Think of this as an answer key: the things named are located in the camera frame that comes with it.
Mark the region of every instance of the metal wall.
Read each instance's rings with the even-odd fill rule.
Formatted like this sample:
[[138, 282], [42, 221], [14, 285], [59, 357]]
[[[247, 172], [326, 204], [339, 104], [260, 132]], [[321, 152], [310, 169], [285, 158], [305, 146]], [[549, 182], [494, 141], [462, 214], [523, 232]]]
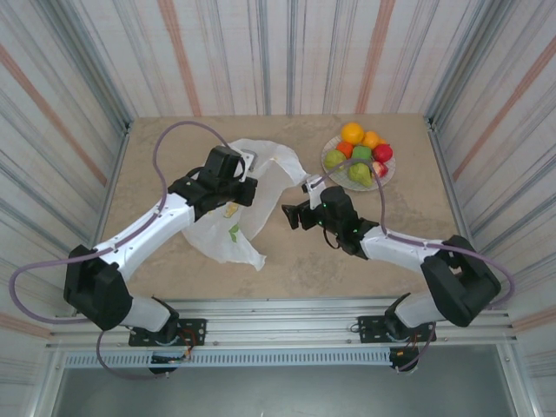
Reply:
[[62, 1], [133, 116], [423, 113], [482, 0]]
[[[46, 5], [0, 5], [0, 415], [9, 416], [31, 403], [50, 331], [16, 309], [8, 280], [89, 243], [125, 124], [101, 105]], [[35, 270], [17, 292], [39, 314], [67, 314], [63, 279], [63, 268]]]
[[475, 247], [517, 279], [508, 309], [556, 410], [556, 3], [499, 2], [433, 112]]

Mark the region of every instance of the beige table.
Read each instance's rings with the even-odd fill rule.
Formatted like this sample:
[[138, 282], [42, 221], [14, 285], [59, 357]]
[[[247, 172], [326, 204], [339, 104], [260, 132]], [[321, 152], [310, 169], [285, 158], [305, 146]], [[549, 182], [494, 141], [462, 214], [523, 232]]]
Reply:
[[[165, 128], [180, 120], [184, 118], [143, 118], [134, 123], [105, 239], [127, 227], [160, 198], [160, 183], [150, 165], [153, 146]], [[321, 172], [322, 146], [339, 133], [341, 125], [359, 122], [390, 142], [396, 156], [394, 178], [385, 187], [388, 227], [426, 238], [448, 238], [456, 232], [421, 116], [237, 116], [195, 120], [205, 122], [229, 141], [247, 137], [283, 143], [297, 153], [309, 173]], [[159, 153], [169, 183], [203, 164], [216, 144], [210, 133], [195, 127], [171, 132]], [[380, 220], [378, 191], [349, 194], [360, 216]], [[306, 199], [300, 189], [289, 189], [279, 204], [297, 204]], [[319, 228], [292, 231], [280, 205], [253, 240], [253, 246], [268, 256], [261, 272], [249, 265], [219, 264], [192, 248], [180, 233], [137, 269], [129, 287], [139, 295], [166, 299], [400, 295], [426, 287], [422, 276], [404, 268], [382, 261], [363, 261], [332, 250]]]

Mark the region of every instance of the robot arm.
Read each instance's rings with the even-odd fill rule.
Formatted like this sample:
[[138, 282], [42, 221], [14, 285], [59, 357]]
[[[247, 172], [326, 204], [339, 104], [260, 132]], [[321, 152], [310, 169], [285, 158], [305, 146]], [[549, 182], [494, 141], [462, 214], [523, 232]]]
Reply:
[[[155, 298], [130, 295], [126, 282], [171, 236], [209, 211], [227, 202], [250, 206], [257, 181], [247, 173], [254, 163], [255, 155], [247, 151], [213, 148], [204, 167], [190, 171], [168, 188], [162, 206], [159, 201], [124, 231], [93, 249], [80, 245], [70, 253], [69, 257], [76, 257], [113, 249], [96, 259], [68, 266], [64, 299], [102, 330], [129, 326], [146, 329], [149, 337], [160, 343], [173, 340], [178, 313]], [[141, 230], [154, 215], [156, 219]]]
[[323, 182], [315, 186], [318, 180], [314, 176], [303, 185], [309, 200], [282, 206], [292, 229], [300, 224], [305, 230], [321, 226], [350, 255], [388, 261], [425, 277], [429, 291], [403, 295], [385, 313], [387, 331], [396, 340], [432, 321], [466, 327], [500, 292], [499, 281], [483, 261], [436, 248], [447, 245], [474, 252], [465, 238], [455, 235], [444, 242], [385, 234], [379, 223], [357, 215], [342, 187], [325, 188]]

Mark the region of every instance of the cable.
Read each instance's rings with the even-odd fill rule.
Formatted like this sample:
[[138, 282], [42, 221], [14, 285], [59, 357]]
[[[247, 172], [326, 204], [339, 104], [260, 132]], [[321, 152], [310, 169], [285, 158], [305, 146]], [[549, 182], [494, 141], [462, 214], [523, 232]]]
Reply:
[[[168, 198], [168, 185], [166, 183], [166, 178], [164, 178], [164, 174], [162, 173], [162, 171], [160, 170], [160, 168], [158, 166], [158, 159], [157, 159], [158, 158], [158, 149], [160, 148], [162, 140], [166, 137], [166, 135], [171, 130], [173, 130], [173, 129], [179, 127], [179, 126], [184, 126], [184, 125], [197, 126], [199, 128], [208, 130], [210, 133], [212, 133], [214, 136], [216, 136], [216, 138], [218, 138], [218, 140], [220, 142], [222, 142], [222, 144], [226, 148], [231, 149], [230, 146], [228, 145], [228, 143], [224, 140], [224, 138], [216, 130], [212, 129], [211, 127], [207, 126], [204, 123], [194, 122], [194, 121], [191, 121], [191, 120], [186, 120], [186, 121], [177, 122], [177, 123], [174, 123], [174, 124], [168, 126], [160, 134], [160, 136], [158, 136], [158, 140], [155, 143], [155, 147], [153, 149], [153, 156], [152, 156], [153, 168], [155, 169], [155, 172], [158, 175], [158, 178], [160, 178], [160, 183], [161, 183], [161, 186], [162, 186], [162, 198], [160, 200], [160, 204], [158, 205], [158, 210], [157, 211], [161, 211], [163, 209], [164, 205], [166, 204], [166, 199]], [[140, 228], [138, 228], [131, 235], [129, 235], [126, 238], [119, 241], [115, 245], [115, 248], [118, 249], [119, 247], [121, 247], [125, 243], [127, 243], [127, 242], [131, 241], [132, 239], [136, 238], [146, 228], [148, 228], [157, 218], [158, 218], [158, 214], [154, 213]], [[30, 311], [28, 308], [26, 308], [23, 305], [23, 303], [21, 302], [21, 300], [19, 300], [19, 297], [17, 296], [17, 292], [16, 292], [17, 277], [20, 274], [22, 274], [23, 272], [26, 272], [26, 271], [29, 271], [29, 270], [32, 270], [32, 269], [57, 267], [57, 266], [61, 266], [61, 265], [69, 265], [71, 263], [90, 261], [91, 259], [96, 259], [100, 256], [104, 256], [106, 254], [109, 254], [110, 252], [112, 252], [112, 250], [114, 250], [114, 249], [113, 248], [106, 248], [104, 250], [95, 252], [94, 254], [90, 254], [90, 255], [77, 256], [75, 258], [69, 258], [69, 259], [57, 259], [57, 260], [54, 260], [54, 261], [36, 262], [36, 263], [30, 263], [29, 265], [24, 265], [24, 266], [16, 269], [10, 277], [10, 280], [8, 282], [8, 288], [9, 288], [9, 291], [10, 291], [10, 298], [13, 301], [13, 303], [16, 305], [16, 307], [19, 308], [24, 314], [26, 314], [31, 319], [34, 319], [36, 321], [40, 321], [42, 323], [48, 323], [48, 324], [87, 323], [87, 322], [89, 322], [89, 319], [51, 319], [49, 317], [42, 317], [41, 315], [33, 313], [32, 311]]]
[[104, 333], [106, 332], [102, 331], [98, 335], [98, 339], [96, 339], [96, 358], [98, 359], [98, 363], [101, 364], [101, 367], [103, 367], [104, 370], [110, 372], [111, 374], [117, 376], [118, 378], [123, 378], [125, 380], [130, 380], [130, 381], [152, 381], [152, 380], [158, 380], [159, 378], [166, 376], [166, 374], [133, 375], [133, 374], [128, 374], [127, 372], [116, 371], [115, 369], [109, 367], [104, 361], [103, 357], [101, 356], [101, 340], [103, 339]]
[[410, 362], [406, 363], [403, 367], [396, 367], [396, 371], [401, 372], [401, 371], [404, 371], [404, 370], [408, 369], [416, 361], [418, 361], [423, 356], [423, 354], [425, 354], [425, 352], [428, 350], [428, 347], [431, 344], [431, 341], [433, 341], [435, 330], [436, 330], [436, 322], [433, 323], [433, 328], [431, 329], [431, 333], [428, 336], [427, 343], [425, 343], [425, 346], [423, 346], [423, 349], [421, 349], [420, 352], [417, 354], [417, 356], [415, 356]]
[[330, 243], [330, 240], [328, 239], [327, 229], [324, 226], [322, 227], [322, 234], [324, 235], [324, 240], [327, 242], [327, 244], [330, 248], [332, 248], [332, 249], [339, 249], [340, 248], [340, 243], [338, 243], [338, 246], [333, 246], [332, 243]]
[[472, 250], [468, 250], [468, 249], [464, 249], [464, 248], [456, 248], [455, 246], [449, 246], [449, 245], [442, 245], [439, 243], [432, 243], [432, 242], [427, 242], [424, 243], [422, 241], [416, 241], [413, 239], [407, 239], [406, 237], [401, 237], [398, 235], [395, 235], [391, 232], [389, 232], [386, 228], [386, 199], [384, 197], [384, 190], [382, 188], [382, 184], [381, 184], [381, 180], [379, 179], [379, 176], [376, 175], [376, 172], [374, 171], [373, 168], [373, 164], [367, 160], [367, 159], [348, 159], [344, 162], [340, 162], [338, 165], [336, 165], [335, 167], [333, 167], [332, 169], [330, 169], [323, 177], [321, 177], [319, 179], [319, 181], [317, 181], [314, 184], [314, 187], [316, 187], [317, 185], [319, 185], [321, 182], [323, 182], [324, 180], [326, 180], [327, 178], [329, 178], [335, 171], [337, 171], [338, 169], [342, 168], [342, 167], [349, 167], [351, 165], [354, 165], [356, 163], [364, 163], [365, 165], [367, 165], [369, 167], [369, 169], [371, 170], [371, 172], [374, 175], [374, 179], [376, 180], [376, 185], [379, 188], [379, 193], [381, 195], [381, 229], [382, 229], [382, 233], [384, 233], [384, 235], [386, 235], [386, 237], [389, 237], [397, 242], [401, 242], [401, 243], [406, 243], [408, 245], [413, 245], [413, 246], [417, 246], [420, 248], [423, 247], [427, 247], [427, 248], [434, 248], [434, 249], [440, 249], [440, 250], [447, 250], [450, 252], [457, 252], [459, 254], [463, 254], [463, 255], [467, 255], [467, 256], [472, 256], [473, 258], [479, 259], [481, 261], [483, 261], [484, 263], [488, 263], [489, 265], [495, 267], [496, 269], [498, 269], [502, 274], [504, 274], [507, 278], [507, 282], [509, 284], [509, 289], [507, 291], [507, 293], [500, 297], [498, 300], [496, 300], [495, 302], [492, 302], [488, 305], [488, 307], [493, 308], [496, 306], [499, 306], [500, 304], [508, 301], [510, 298], [513, 297], [513, 294], [515, 293], [515, 279], [513, 278], [512, 273], [506, 268], [504, 267], [502, 264], [500, 264], [499, 262], [490, 259], [484, 255], [478, 254], [477, 252], [473, 252]]

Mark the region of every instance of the pear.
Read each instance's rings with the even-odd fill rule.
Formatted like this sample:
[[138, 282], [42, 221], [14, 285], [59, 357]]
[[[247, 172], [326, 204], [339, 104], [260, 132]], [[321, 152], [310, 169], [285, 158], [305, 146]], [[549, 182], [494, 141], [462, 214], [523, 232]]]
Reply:
[[346, 156], [343, 154], [343, 152], [334, 149], [328, 152], [327, 155], [324, 157], [324, 166], [327, 169], [332, 169], [340, 162], [344, 162], [345, 160]]
[[359, 184], [370, 187], [373, 184], [373, 179], [371, 178], [371, 170], [364, 163], [356, 163], [349, 167], [347, 176], [351, 181], [358, 182]]
[[351, 157], [354, 159], [371, 159], [372, 150], [366, 146], [356, 146]]

